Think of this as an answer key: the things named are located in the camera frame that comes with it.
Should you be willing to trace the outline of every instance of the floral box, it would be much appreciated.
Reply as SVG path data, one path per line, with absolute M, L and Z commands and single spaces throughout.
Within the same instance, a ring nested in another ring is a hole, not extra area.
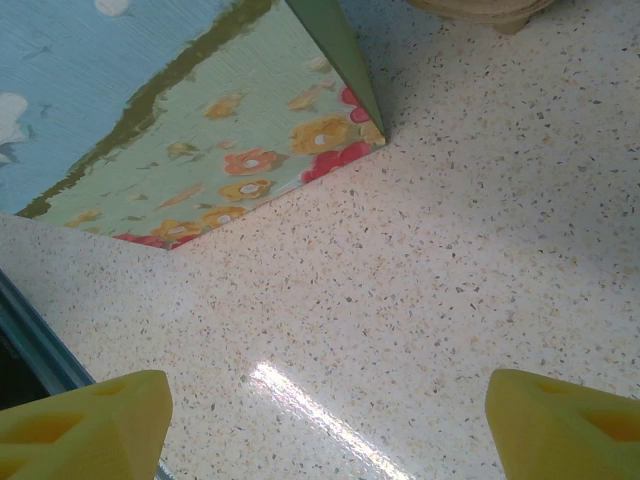
M 72 3 L 3 4 L 2 211 L 173 249 L 385 143 L 337 0 Z

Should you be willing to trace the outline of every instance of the metal strip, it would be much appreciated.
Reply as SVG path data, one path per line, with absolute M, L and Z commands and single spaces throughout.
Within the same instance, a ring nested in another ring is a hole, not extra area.
M 0 323 L 18 354 L 49 395 L 95 383 L 20 291 L 0 270 Z M 177 480 L 160 460 L 156 480 Z

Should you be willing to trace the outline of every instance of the wicker basket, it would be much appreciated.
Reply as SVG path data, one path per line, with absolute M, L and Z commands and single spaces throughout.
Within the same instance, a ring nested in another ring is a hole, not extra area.
M 555 0 L 409 0 L 443 18 L 458 18 L 493 25 L 505 34 L 517 33 L 529 16 L 551 5 Z

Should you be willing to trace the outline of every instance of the speckled floor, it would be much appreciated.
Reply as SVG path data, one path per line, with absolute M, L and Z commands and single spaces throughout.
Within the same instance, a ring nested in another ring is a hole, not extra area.
M 640 3 L 344 4 L 387 148 L 171 254 L 0 217 L 93 375 L 167 372 L 181 478 L 499 479 L 495 368 L 640 396 Z

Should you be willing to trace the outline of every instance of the red flower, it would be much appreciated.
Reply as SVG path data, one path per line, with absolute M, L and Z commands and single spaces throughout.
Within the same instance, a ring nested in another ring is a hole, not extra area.
M 175 243 L 171 244 L 171 250 L 173 250 L 174 248 L 178 248 L 179 246 L 184 245 L 185 243 L 190 242 L 191 240 L 199 236 L 200 235 L 187 235 L 186 237 L 182 237 Z
M 370 120 L 367 111 L 362 107 L 362 105 L 360 105 L 356 96 L 346 85 L 342 87 L 342 90 L 340 91 L 340 100 L 345 105 L 353 105 L 356 107 L 351 112 L 351 115 L 349 115 L 349 118 L 351 118 L 353 123 L 364 123 Z
M 123 233 L 122 235 L 116 235 L 113 238 L 124 240 L 126 242 L 137 243 L 138 245 L 146 245 L 147 247 L 164 247 L 164 242 L 153 235 L 143 235 L 139 237 L 137 235 L 131 235 L 130 233 Z
M 357 142 L 349 145 L 339 152 L 332 150 L 330 152 L 321 153 L 313 159 L 313 162 L 311 162 L 311 169 L 306 172 L 302 172 L 300 180 L 302 183 L 309 183 L 316 178 L 326 175 L 334 168 L 342 167 L 360 157 L 364 157 L 369 154 L 369 152 L 371 152 L 371 147 L 367 142 Z

